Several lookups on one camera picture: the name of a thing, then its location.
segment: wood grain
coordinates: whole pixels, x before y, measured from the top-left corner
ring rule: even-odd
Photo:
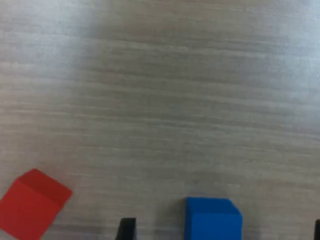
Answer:
[[[74,189],[44,240],[182,240],[185,196],[312,239],[319,26],[317,0],[0,0],[0,195],[34,167]]]

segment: red cube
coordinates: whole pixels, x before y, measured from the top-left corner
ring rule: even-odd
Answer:
[[[72,191],[33,169],[17,178],[0,201],[0,229],[19,240],[39,240]]]

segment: blue block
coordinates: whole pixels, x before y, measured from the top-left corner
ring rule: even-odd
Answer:
[[[184,240],[241,240],[242,215],[225,198],[187,197]]]

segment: cube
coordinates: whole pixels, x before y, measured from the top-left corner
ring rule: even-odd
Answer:
[[[187,197],[184,240],[241,240],[242,222],[229,199]]]
[[[0,229],[19,240],[39,240],[72,191],[33,169],[17,178],[0,201]]]

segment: gray surface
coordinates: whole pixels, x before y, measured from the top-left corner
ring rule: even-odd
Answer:
[[[44,240],[180,240],[184,197],[228,197],[245,240],[320,217],[317,0],[0,0],[0,194],[74,190]],[[4,234],[0,239],[8,239]]]

